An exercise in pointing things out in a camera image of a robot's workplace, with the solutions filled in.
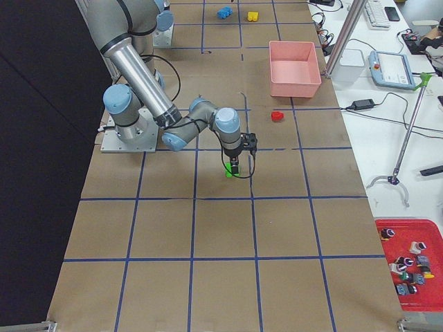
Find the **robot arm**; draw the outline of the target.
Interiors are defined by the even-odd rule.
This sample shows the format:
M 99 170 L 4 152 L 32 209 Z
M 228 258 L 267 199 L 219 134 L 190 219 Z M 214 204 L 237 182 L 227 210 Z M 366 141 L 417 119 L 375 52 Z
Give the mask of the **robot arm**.
M 104 104 L 119 127 L 134 125 L 138 108 L 145 105 L 163 130 L 163 143 L 172 151 L 183 149 L 209 128 L 217 136 L 223 155 L 230 158 L 227 171 L 238 177 L 238 157 L 246 148 L 246 136 L 240 131 L 237 111 L 197 98 L 188 115 L 181 116 L 133 45 L 134 37 L 168 30 L 173 23 L 173 14 L 164 1 L 89 2 L 87 25 L 92 40 L 127 80 L 105 91 Z

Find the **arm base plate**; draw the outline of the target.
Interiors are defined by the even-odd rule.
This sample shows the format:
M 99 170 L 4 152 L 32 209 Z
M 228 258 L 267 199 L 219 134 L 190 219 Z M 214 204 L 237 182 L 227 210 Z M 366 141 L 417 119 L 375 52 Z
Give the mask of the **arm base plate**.
M 130 127 L 115 125 L 114 119 L 108 116 L 101 143 L 102 153 L 154 153 L 157 147 L 159 127 L 152 114 L 145 108 L 138 110 L 138 121 Z
M 167 30 L 160 31 L 156 29 L 153 33 L 153 47 L 155 48 L 171 48 L 173 39 L 174 25 Z

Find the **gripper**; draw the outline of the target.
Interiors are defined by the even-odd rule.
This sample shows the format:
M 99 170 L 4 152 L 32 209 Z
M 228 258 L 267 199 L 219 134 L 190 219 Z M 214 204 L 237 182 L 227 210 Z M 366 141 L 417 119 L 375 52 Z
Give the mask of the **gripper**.
M 239 174 L 239 155 L 242 153 L 242 148 L 237 147 L 235 149 L 223 148 L 223 152 L 229 157 L 230 162 L 226 162 L 226 169 L 231 174 Z

